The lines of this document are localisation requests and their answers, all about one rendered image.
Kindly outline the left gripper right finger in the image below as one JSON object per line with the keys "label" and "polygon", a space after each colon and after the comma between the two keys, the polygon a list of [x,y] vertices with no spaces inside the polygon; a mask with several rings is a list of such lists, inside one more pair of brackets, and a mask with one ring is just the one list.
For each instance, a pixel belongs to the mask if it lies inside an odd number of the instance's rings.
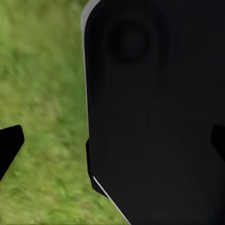
{"label": "left gripper right finger", "polygon": [[217,124],[214,125],[210,141],[225,162],[225,127]]}

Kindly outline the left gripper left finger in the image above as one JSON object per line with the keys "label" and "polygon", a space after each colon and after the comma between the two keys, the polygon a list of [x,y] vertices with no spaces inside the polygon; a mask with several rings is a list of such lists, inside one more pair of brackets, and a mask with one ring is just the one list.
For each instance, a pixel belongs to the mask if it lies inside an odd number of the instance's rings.
{"label": "left gripper left finger", "polygon": [[0,130],[0,181],[24,143],[20,125]]}

